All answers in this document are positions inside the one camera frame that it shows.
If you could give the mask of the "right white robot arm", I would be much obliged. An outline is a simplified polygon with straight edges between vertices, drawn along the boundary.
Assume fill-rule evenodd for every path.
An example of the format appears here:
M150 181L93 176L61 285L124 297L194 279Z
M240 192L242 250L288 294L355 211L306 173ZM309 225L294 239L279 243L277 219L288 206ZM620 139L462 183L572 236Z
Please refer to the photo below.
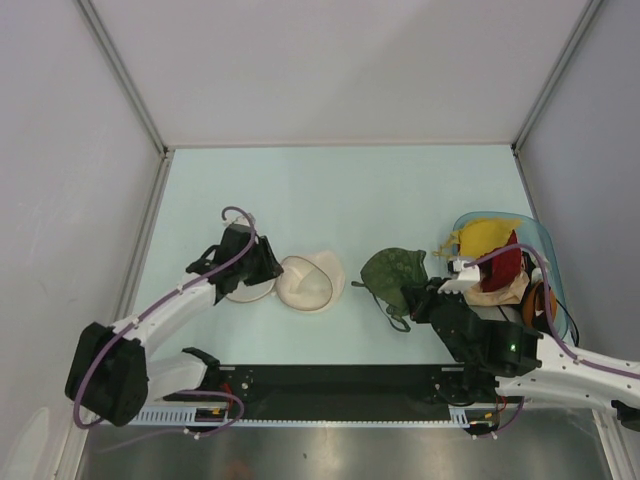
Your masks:
M570 347L538 330L483 319L460 294L441 282L403 286L409 318L429 324L453 359L470 367L461 376L463 393L484 401L529 397L600 410L639 430L639 364Z

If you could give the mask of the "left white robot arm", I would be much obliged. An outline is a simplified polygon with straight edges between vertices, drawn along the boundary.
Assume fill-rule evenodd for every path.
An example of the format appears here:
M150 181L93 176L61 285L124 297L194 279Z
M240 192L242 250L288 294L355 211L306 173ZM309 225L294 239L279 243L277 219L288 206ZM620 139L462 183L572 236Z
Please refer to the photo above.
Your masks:
M207 400L222 384L220 362L196 347L164 360L153 354L182 326L216 306L239 286L268 283L283 272L267 237L232 224L219 243L189 264L176 288L142 313L81 333L64 393L76 425L82 410L114 426L131 422L148 401L194 394Z

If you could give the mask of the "round beige mesh laundry bag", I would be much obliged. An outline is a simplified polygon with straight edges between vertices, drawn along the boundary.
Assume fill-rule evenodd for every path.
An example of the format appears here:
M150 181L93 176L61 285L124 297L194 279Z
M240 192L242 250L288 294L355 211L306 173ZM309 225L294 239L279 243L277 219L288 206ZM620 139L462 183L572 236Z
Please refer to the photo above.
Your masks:
M333 251L290 255L281 266L283 272L277 278L252 286L241 283L227 299L247 304L271 295L290 309L308 314L326 311L340 300L346 274Z

